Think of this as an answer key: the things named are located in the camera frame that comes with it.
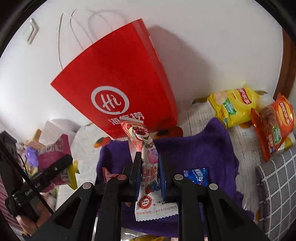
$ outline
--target green label on chip bag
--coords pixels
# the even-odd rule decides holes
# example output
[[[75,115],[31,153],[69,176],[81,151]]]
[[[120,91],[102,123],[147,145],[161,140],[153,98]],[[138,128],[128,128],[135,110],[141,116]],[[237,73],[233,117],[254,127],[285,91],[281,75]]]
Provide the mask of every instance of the green label on chip bag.
[[[279,127],[276,125],[272,128],[272,132],[274,134],[274,143],[278,144],[281,141],[281,131]]]
[[[230,100],[227,98],[227,100],[223,103],[225,109],[227,110],[229,115],[235,115],[236,114],[236,110],[233,107],[233,104],[230,102]]]

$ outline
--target yellow potato chip bag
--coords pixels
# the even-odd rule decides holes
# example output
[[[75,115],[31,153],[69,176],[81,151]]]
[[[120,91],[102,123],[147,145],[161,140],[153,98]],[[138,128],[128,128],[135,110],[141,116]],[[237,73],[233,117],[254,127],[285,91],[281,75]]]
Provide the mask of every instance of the yellow potato chip bag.
[[[215,92],[208,97],[215,116],[226,128],[250,121],[251,108],[257,109],[258,99],[260,97],[247,84],[241,89]]]

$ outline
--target wall light switch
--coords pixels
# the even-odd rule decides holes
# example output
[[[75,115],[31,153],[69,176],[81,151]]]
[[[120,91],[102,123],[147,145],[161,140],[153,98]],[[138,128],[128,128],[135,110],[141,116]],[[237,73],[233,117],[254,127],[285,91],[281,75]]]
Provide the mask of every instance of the wall light switch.
[[[31,44],[39,31],[39,27],[37,26],[35,20],[33,18],[30,19],[29,24],[27,25],[24,31],[24,37],[28,44]]]

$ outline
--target wrapped snack bar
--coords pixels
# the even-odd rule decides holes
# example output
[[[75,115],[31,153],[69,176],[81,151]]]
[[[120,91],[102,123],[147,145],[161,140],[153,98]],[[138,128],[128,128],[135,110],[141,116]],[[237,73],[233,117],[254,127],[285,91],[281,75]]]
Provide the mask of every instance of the wrapped snack bar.
[[[135,207],[137,221],[164,218],[178,214],[176,203],[165,203],[161,197],[158,152],[141,120],[120,117],[120,124],[131,142],[142,154],[142,177]]]

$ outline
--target lay's chips bag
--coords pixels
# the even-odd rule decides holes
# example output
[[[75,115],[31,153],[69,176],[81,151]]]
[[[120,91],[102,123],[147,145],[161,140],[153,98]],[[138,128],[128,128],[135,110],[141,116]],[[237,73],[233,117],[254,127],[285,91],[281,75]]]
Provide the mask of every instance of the lay's chips bag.
[[[241,89],[215,92],[208,97],[215,116],[226,128],[250,121],[251,108],[258,109],[258,99],[260,97],[246,84]]]
[[[289,101],[278,94],[274,103],[258,113],[251,109],[251,119],[258,133],[265,161],[276,152],[294,129],[294,112]]]

